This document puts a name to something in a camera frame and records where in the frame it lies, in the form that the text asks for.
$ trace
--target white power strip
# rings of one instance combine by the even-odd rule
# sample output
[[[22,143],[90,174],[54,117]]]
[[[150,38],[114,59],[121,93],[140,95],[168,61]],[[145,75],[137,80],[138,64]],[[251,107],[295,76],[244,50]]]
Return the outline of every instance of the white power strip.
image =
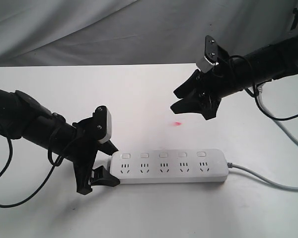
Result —
[[[121,183],[223,182],[228,167],[217,149],[117,151],[110,173]]]

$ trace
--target gray fabric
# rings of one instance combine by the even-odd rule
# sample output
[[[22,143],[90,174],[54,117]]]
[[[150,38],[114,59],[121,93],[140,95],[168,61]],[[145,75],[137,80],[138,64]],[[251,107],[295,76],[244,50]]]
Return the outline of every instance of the gray fabric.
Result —
[[[0,66],[196,62],[203,55],[206,35],[213,36],[230,54],[245,54],[289,29],[292,10],[298,4],[298,0],[138,0],[133,4],[130,4],[131,0],[50,2],[59,4],[52,4],[51,13],[46,18],[42,14],[41,20],[37,20],[49,24],[37,30],[33,26],[32,37],[23,41],[18,39],[19,43],[13,47],[0,42]],[[84,9],[97,11],[78,14],[75,8],[82,9],[78,2],[84,2]],[[77,17],[72,19],[64,14],[65,6]],[[113,9],[120,10],[111,14]],[[49,19],[58,19],[59,14],[66,17],[52,24],[54,20]],[[9,38],[12,42],[13,34],[9,34]]]

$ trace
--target power strip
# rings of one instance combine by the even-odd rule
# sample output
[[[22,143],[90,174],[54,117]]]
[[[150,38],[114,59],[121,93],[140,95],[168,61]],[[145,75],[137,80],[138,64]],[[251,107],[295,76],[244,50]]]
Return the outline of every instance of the power strip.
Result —
[[[228,175],[221,150],[117,151],[110,173],[124,183],[223,182]]]

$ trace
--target power cord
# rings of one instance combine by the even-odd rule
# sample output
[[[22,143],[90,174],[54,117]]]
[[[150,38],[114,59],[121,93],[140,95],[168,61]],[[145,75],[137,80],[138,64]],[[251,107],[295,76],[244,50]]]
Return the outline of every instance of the power cord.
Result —
[[[288,118],[276,118],[272,115],[270,115],[268,112],[266,112],[262,107],[261,105],[259,104],[258,102],[258,99],[257,99],[257,95],[258,95],[258,90],[257,90],[257,86],[255,85],[255,73],[254,73],[254,69],[251,65],[251,63],[248,61],[248,59],[246,59],[245,57],[243,56],[238,56],[238,55],[233,55],[231,57],[229,57],[229,59],[233,59],[233,58],[239,58],[239,59],[242,59],[244,60],[249,68],[251,69],[251,73],[252,73],[252,78],[253,78],[253,83],[252,83],[252,88],[253,88],[253,94],[251,94],[250,90],[249,89],[245,89],[245,91],[255,99],[255,103],[256,103],[256,106],[258,107],[258,109],[265,115],[267,116],[268,118],[272,119],[272,120],[278,120],[278,121],[286,121],[286,120],[292,120],[292,119],[295,119],[295,118],[298,118],[298,114],[294,115],[294,116],[291,116],[291,117],[288,117]]]
[[[227,166],[228,166],[229,169],[235,168],[235,169],[239,169],[239,170],[243,170],[245,172],[248,172],[248,173],[254,175],[255,177],[258,177],[259,179],[263,180],[264,182],[270,184],[271,186],[273,186],[275,188],[279,188],[279,189],[287,190],[287,191],[298,192],[298,187],[286,186],[286,185],[282,185],[280,183],[273,182],[273,181],[269,180],[268,178],[266,178],[262,175],[259,175],[258,173],[254,172],[253,170],[250,170],[250,169],[245,168],[243,166],[235,165],[233,163],[227,163]]]
[[[9,167],[10,163],[11,163],[11,160],[12,160],[12,156],[13,156],[13,146],[12,146],[12,141],[11,141],[11,138],[10,138],[10,135],[7,131],[7,129],[2,125],[2,123],[0,122],[0,128],[2,129],[2,131],[4,132],[5,136],[6,136],[6,139],[8,141],[8,145],[9,145],[9,156],[8,156],[8,160],[4,166],[4,168],[1,170],[0,172],[0,178],[1,176],[5,173],[5,171],[7,170],[7,168]],[[58,158],[56,159],[55,162],[52,161],[52,167],[51,167],[51,170],[49,171],[48,175],[46,176],[46,178],[44,179],[44,181],[41,183],[41,185],[34,191],[34,193],[32,193],[30,196],[28,196],[26,199],[18,202],[18,203],[14,203],[14,204],[9,204],[9,205],[2,205],[0,204],[0,208],[11,208],[11,207],[16,207],[16,206],[19,206],[19,205],[22,205],[23,203],[29,201],[32,197],[34,197],[42,188],[43,186],[46,184],[46,182],[49,180],[53,170],[55,169],[56,166],[59,166],[63,159],[64,159],[64,152],[67,150],[67,148],[74,142],[75,140],[71,141],[66,147],[65,149],[63,150],[63,152],[61,153],[61,155],[58,156]]]
[[[262,100],[262,93],[263,93],[263,86],[259,85],[257,86],[257,90],[258,90],[258,96],[257,96],[257,100],[258,103],[260,105],[260,107],[265,110],[267,113],[269,113],[271,116],[274,116],[268,109],[267,107],[265,107],[263,100]],[[286,136],[295,144],[298,146],[298,140],[287,130],[287,128],[278,120],[273,120],[273,122],[286,134]]]

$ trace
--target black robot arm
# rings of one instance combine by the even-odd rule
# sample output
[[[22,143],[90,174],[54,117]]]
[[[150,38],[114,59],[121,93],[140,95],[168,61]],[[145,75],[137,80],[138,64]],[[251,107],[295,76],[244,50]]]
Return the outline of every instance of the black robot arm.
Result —
[[[120,181],[103,166],[93,170],[99,151],[112,155],[118,151],[110,141],[111,116],[105,106],[92,117],[69,125],[63,116],[51,113],[29,95],[0,90],[0,123],[11,139],[25,138],[48,150],[53,166],[66,158],[73,162],[77,192],[88,194],[93,185],[116,186]],[[0,126],[0,135],[6,136]],[[52,152],[59,155],[53,162]]]
[[[207,36],[204,58],[213,67],[206,73],[197,69],[174,91],[181,99],[171,106],[175,114],[200,113],[206,120],[215,118],[223,97],[252,86],[257,103],[255,85],[298,74],[298,30],[243,57],[229,56]]]

